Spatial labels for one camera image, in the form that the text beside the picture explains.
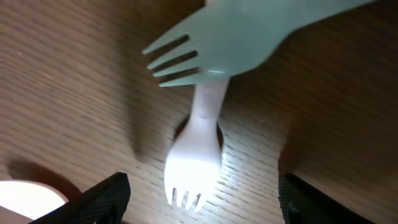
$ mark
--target black object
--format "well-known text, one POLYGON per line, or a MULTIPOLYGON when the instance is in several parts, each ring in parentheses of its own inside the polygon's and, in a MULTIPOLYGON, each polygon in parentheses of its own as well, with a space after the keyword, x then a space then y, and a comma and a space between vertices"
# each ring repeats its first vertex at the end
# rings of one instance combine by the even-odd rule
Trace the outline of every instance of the black object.
POLYGON ((31 224, 118 224, 130 200, 127 174, 117 172, 31 224))
POLYGON ((279 202, 286 224, 373 223, 293 174, 279 177, 279 202))

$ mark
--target mint green fork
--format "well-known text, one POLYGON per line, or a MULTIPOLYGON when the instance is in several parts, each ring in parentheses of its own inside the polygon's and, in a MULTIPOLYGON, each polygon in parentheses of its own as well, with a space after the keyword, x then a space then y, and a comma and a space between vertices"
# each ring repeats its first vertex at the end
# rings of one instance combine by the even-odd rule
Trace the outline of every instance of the mint green fork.
POLYGON ((200 68, 160 86, 216 82, 262 64, 294 30, 373 0, 218 0, 186 18, 142 51, 148 54, 185 35, 189 40, 147 68, 197 51, 197 56, 154 73, 155 77, 200 68))

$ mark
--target brown wood grain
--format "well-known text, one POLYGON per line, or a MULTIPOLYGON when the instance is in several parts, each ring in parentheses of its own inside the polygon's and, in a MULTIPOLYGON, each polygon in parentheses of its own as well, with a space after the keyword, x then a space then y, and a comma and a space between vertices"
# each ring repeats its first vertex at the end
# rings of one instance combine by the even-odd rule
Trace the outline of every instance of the brown wood grain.
POLYGON ((141 50, 203 2, 2 4, 0 179, 35 164, 85 191, 119 170, 128 223, 283 223, 278 175, 293 172, 376 223, 398 222, 397 1, 298 30, 232 79, 222 175, 199 213, 169 206, 163 187, 193 89, 158 87, 141 50))

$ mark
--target utensil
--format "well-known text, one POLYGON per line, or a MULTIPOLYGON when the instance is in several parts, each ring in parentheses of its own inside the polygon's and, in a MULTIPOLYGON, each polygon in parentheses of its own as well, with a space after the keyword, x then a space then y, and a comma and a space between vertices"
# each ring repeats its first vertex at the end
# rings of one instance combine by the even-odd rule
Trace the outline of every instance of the utensil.
POLYGON ((198 10, 142 51, 148 54, 185 35, 189 40, 150 63, 184 54, 197 56, 154 73, 162 77, 192 68, 193 75, 160 86, 216 82, 244 73, 268 59, 294 30, 373 0, 219 0, 198 10))
POLYGON ((185 208, 190 209, 198 194, 198 212, 211 195, 221 165, 221 151, 217 138, 217 119, 223 104, 229 79, 203 83, 195 88, 192 111, 188 123, 176 138, 166 159, 164 184, 169 204, 176 192, 180 207, 188 192, 185 208))

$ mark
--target wooden table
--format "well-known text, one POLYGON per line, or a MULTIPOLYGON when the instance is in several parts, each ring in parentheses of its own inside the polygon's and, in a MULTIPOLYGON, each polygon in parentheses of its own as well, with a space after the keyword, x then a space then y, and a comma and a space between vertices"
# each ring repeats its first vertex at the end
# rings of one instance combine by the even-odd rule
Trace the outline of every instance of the wooden table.
POLYGON ((199 213, 169 206, 163 187, 193 88, 158 87, 141 50, 203 1, 3 2, 0 179, 32 163, 84 191, 119 170, 129 223, 283 223, 280 169, 398 222, 397 1, 298 30, 232 79, 222 175, 199 213))

